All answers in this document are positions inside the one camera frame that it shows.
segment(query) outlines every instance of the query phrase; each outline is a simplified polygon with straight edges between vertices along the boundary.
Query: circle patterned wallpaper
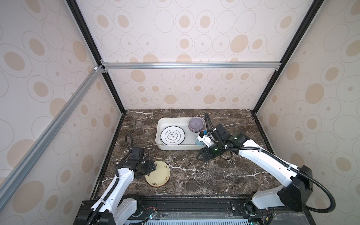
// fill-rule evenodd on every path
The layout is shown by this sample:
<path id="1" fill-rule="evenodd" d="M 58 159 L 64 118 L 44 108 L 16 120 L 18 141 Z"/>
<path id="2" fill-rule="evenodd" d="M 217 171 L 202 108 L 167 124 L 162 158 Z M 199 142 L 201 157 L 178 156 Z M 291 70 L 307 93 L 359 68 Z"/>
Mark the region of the circle patterned wallpaper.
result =
<path id="1" fill-rule="evenodd" d="M 62 0 L 1 1 L 0 184 L 94 68 Z M 0 224 L 73 224 L 120 112 L 99 77 L 10 202 Z"/>
<path id="2" fill-rule="evenodd" d="M 78 1 L 107 62 L 280 60 L 311 2 Z"/>
<path id="3" fill-rule="evenodd" d="M 274 68 L 109 70 L 126 109 L 253 109 Z"/>
<path id="4" fill-rule="evenodd" d="M 299 44 L 258 118 L 275 153 L 313 176 L 334 195 L 316 224 L 359 221 L 360 1 L 330 0 Z M 317 187 L 308 205 L 326 208 Z"/>

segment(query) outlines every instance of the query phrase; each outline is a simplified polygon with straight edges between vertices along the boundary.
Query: plate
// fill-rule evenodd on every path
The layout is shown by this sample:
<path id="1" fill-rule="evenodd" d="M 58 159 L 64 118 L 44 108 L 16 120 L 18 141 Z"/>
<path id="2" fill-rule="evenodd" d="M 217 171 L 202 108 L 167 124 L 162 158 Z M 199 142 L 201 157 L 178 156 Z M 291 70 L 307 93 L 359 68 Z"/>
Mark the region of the plate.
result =
<path id="1" fill-rule="evenodd" d="M 170 168 L 163 161 L 155 161 L 156 170 L 145 176 L 146 181 L 153 187 L 161 187 L 170 178 Z"/>
<path id="2" fill-rule="evenodd" d="M 161 142 L 164 145 L 179 145 L 185 139 L 185 132 L 177 126 L 170 126 L 161 132 Z"/>

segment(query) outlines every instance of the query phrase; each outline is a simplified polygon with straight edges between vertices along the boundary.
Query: metal bar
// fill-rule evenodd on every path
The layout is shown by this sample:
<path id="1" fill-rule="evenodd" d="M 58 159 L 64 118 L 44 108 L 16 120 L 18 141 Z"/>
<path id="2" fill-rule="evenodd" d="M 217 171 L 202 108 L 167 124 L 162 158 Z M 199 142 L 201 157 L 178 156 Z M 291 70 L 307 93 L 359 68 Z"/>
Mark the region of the metal bar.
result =
<path id="1" fill-rule="evenodd" d="M 285 51 L 282 59 L 280 60 L 281 66 L 277 71 L 274 72 L 273 76 L 271 77 L 270 81 L 268 82 L 267 86 L 265 87 L 263 93 L 261 94 L 259 101 L 256 103 L 254 107 L 254 113 L 256 114 L 263 102 L 265 101 L 267 95 L 271 91 L 272 87 L 274 86 L 276 80 L 280 76 L 281 72 L 283 71 L 284 67 L 286 66 L 287 62 L 289 61 L 291 55 L 294 53 L 296 47 L 298 46 L 299 42 L 301 41 L 302 37 L 304 36 L 305 32 L 307 31 L 309 25 L 311 24 L 313 18 L 319 11 L 321 5 L 323 4 L 324 0 L 314 0 L 312 5 L 310 6 L 309 10 L 307 11 L 304 19 L 302 20 L 299 29 L 297 30 L 294 38 L 290 42 L 289 47 Z"/>
<path id="2" fill-rule="evenodd" d="M 254 113 L 253 110 L 250 110 L 250 112 L 251 112 L 251 114 L 252 114 L 252 117 L 253 117 L 254 120 L 255 120 L 256 126 L 257 126 L 257 128 L 259 129 L 259 132 L 260 132 L 262 138 L 264 139 L 264 142 L 265 142 L 265 145 L 266 145 L 266 147 L 267 147 L 267 150 L 268 150 L 269 152 L 275 154 L 274 151 L 273 151 L 273 148 L 272 148 L 271 145 L 270 145 L 269 140 L 268 140 L 267 137 L 266 137 L 266 134 L 265 134 L 264 130 L 262 129 L 262 126 L 261 126 L 261 124 L 260 124 L 260 121 L 259 121 L 258 118 L 257 118 L 257 115 Z"/>
<path id="3" fill-rule="evenodd" d="M 84 20 L 84 17 L 81 14 L 80 8 L 79 8 L 78 4 L 76 3 L 76 0 L 66 0 L 66 1 L 68 3 L 68 6 L 77 22 L 77 25 L 79 26 L 79 29 L 86 41 L 91 53 L 94 56 L 96 63 L 98 65 L 101 65 L 102 64 L 101 55 L 96 47 L 94 39 L 91 36 L 90 30 L 86 25 L 86 21 Z M 103 74 L 103 77 L 104 77 L 106 84 L 108 85 L 110 92 L 113 95 L 114 100 L 115 100 L 117 106 L 119 107 L 121 113 L 124 113 L 125 108 L 120 100 L 120 97 L 119 97 L 119 95 L 115 89 L 115 86 L 114 86 L 109 74 L 107 73 L 107 71 L 106 71 L 106 73 Z"/>
<path id="4" fill-rule="evenodd" d="M 91 200 L 94 200 L 97 197 L 98 193 L 99 193 L 100 185 L 102 184 L 102 180 L 104 179 L 106 169 L 108 168 L 112 152 L 114 151 L 116 140 L 117 140 L 117 138 L 119 136 L 122 123 L 124 122 L 124 119 L 125 119 L 125 114 L 126 114 L 126 111 L 121 115 L 119 124 L 117 125 L 117 128 L 116 128 L 114 137 L 113 137 L 113 139 L 111 141 L 111 145 L 109 147 L 108 153 L 106 154 L 105 161 L 103 163 L 103 166 L 101 167 L 100 175 L 98 176 L 95 188 L 93 190 L 93 193 L 91 194 L 91 197 L 90 197 Z"/>
<path id="5" fill-rule="evenodd" d="M 4 209 L 10 198 L 21 185 L 23 180 L 29 174 L 46 148 L 49 146 L 55 135 L 73 113 L 79 102 L 85 96 L 91 85 L 103 68 L 98 66 L 96 70 L 92 71 L 81 86 L 76 90 L 69 101 L 64 105 L 62 110 L 53 119 L 51 124 L 46 128 L 43 134 L 36 140 L 32 148 L 28 151 L 21 163 L 12 171 L 10 177 L 6 180 L 0 189 L 0 212 Z"/>
<path id="6" fill-rule="evenodd" d="M 280 62 L 104 63 L 105 69 L 279 68 Z"/>

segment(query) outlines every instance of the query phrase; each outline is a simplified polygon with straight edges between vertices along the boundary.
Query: wallpaper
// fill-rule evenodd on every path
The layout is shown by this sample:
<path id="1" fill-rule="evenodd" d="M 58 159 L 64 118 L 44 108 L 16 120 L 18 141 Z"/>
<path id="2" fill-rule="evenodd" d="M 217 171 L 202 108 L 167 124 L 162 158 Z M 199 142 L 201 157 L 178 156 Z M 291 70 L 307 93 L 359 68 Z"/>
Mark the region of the wallpaper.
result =
<path id="1" fill-rule="evenodd" d="M 253 109 L 274 68 L 109 70 L 125 109 Z"/>
<path id="2" fill-rule="evenodd" d="M 0 213 L 0 225 L 72 225 L 119 120 L 100 75 Z"/>
<path id="3" fill-rule="evenodd" d="M 0 1 L 0 184 L 93 68 L 62 1 Z"/>
<path id="4" fill-rule="evenodd" d="M 277 156 L 312 169 L 334 195 L 318 225 L 360 221 L 360 0 L 330 0 L 264 102 L 258 117 Z M 315 187 L 308 205 L 326 208 Z"/>
<path id="5" fill-rule="evenodd" d="M 105 62 L 279 61 L 312 0 L 78 0 Z"/>

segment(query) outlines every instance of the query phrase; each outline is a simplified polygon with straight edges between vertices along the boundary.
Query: silver horizontal bar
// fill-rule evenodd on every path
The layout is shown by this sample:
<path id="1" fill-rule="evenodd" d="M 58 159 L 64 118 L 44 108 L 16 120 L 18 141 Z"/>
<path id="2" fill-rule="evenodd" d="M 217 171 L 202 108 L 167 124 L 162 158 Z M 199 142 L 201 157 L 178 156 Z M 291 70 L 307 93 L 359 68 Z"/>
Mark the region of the silver horizontal bar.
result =
<path id="1" fill-rule="evenodd" d="M 87 76 L 85 81 L 64 105 L 58 115 L 53 119 L 42 135 L 35 141 L 19 165 L 12 170 L 9 177 L 5 180 L 3 186 L 0 189 L 0 212 L 4 209 L 10 198 L 24 181 L 28 173 L 34 167 L 38 159 L 55 138 L 55 135 L 70 117 L 72 112 L 78 106 L 82 98 L 85 96 L 91 85 L 95 82 L 96 78 L 99 74 L 101 74 L 102 71 L 102 67 L 97 66 L 97 69 L 93 70 Z"/>
<path id="2" fill-rule="evenodd" d="M 281 62 L 104 63 L 105 69 L 279 68 Z"/>

